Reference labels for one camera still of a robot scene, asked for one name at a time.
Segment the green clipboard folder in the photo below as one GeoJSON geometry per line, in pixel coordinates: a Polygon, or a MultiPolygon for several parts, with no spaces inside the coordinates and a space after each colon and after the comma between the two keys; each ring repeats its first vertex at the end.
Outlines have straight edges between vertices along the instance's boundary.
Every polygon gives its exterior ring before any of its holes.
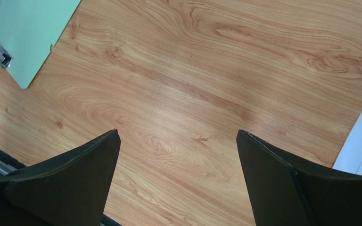
{"type": "Polygon", "coordinates": [[[51,53],[78,0],[0,0],[0,44],[13,57],[5,69],[27,88],[51,53]]]}

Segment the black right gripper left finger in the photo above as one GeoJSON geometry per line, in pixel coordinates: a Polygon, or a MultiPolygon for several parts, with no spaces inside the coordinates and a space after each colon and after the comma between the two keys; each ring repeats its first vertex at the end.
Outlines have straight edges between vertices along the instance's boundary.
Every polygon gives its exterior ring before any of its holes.
{"type": "Polygon", "coordinates": [[[0,226],[115,226],[104,209],[121,140],[112,129],[0,176],[0,226]]]}

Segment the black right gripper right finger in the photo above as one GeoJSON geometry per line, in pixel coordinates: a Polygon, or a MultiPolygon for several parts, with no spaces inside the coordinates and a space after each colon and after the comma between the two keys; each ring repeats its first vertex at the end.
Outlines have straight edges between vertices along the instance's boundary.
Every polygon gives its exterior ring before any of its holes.
{"type": "Polygon", "coordinates": [[[258,226],[362,226],[362,176],[282,150],[245,130],[236,143],[258,226]]]}

